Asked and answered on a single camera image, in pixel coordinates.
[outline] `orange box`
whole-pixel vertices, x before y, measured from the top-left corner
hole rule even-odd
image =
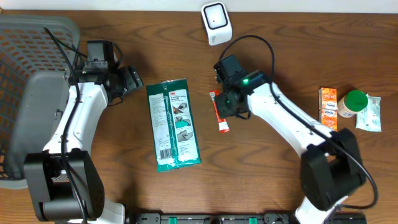
[[[322,109],[319,111],[321,124],[337,131],[337,111]]]
[[[337,90],[334,88],[319,89],[319,109],[337,110]]]

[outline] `wood grain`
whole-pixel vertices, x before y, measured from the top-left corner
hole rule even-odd
[[[117,202],[165,213],[255,213],[294,210],[302,199],[300,160],[292,148],[259,118],[231,118],[220,134],[209,90],[213,65],[226,46],[207,44],[197,12],[4,11],[4,14],[67,16],[80,28],[81,49],[89,39],[120,46],[144,83],[186,77],[202,164],[157,173],[146,91],[107,108],[98,123],[92,158]],[[398,23],[397,15],[238,13],[230,14],[233,37],[257,34],[274,46],[275,82],[294,103],[316,118],[318,89],[338,89],[339,98],[358,88],[381,96],[382,133],[354,128],[364,164],[380,192],[377,207],[365,211],[368,223],[398,220]],[[258,40],[234,46],[244,67],[270,67],[267,47]],[[348,203],[371,200],[367,184]],[[0,190],[0,222],[36,222],[27,190]]]

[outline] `green clip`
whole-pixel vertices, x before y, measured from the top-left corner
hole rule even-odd
[[[177,218],[169,218],[169,224],[177,224]]]
[[[249,218],[249,224],[257,224],[257,218]]]

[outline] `wipes package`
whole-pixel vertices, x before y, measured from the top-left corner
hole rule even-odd
[[[186,79],[147,85],[157,171],[201,163]]]
[[[369,96],[368,105],[361,112],[356,114],[356,128],[367,131],[381,131],[380,120],[380,97]]]

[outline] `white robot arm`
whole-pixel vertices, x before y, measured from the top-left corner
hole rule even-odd
[[[262,39],[243,36],[226,50],[245,37]],[[224,89],[215,98],[220,117],[243,118],[242,113],[253,113],[293,147],[301,158],[300,179],[306,196],[295,217],[301,224],[322,224],[348,195],[365,183],[366,173],[355,136],[348,129],[336,132],[320,124],[283,95],[272,82],[272,75],[270,78],[259,70],[248,73],[234,55],[223,58],[223,54],[214,66],[216,79]],[[336,159],[328,162],[326,157],[330,154]]]
[[[128,224],[124,205],[105,198],[90,158],[95,129],[108,103],[115,98],[123,102],[125,94],[144,85],[132,65],[119,68],[114,46],[118,49],[105,40],[88,41],[88,60],[75,71],[68,64],[75,75],[60,124],[42,153],[25,159],[25,177],[40,221],[81,223],[83,216],[88,223]]]
[[[331,138],[332,130],[317,120],[310,117],[303,110],[292,103],[286,96],[279,90],[275,83],[272,83],[276,95],[281,101],[284,102],[290,110],[294,111],[307,123],[312,124],[317,130],[324,135]],[[312,133],[301,122],[297,121],[291,116],[280,104],[275,101],[272,96],[271,89],[268,83],[265,83],[253,90],[253,93],[248,96],[248,106],[250,111],[269,123],[296,151],[298,156],[307,151],[307,147],[311,144],[320,145],[325,142],[323,138]],[[335,206],[342,203],[347,196],[341,198],[336,202]],[[300,223],[305,224],[322,224],[331,213],[334,212],[334,207],[327,211],[321,211],[314,207],[308,198],[304,198],[301,206],[296,209],[295,217]]]

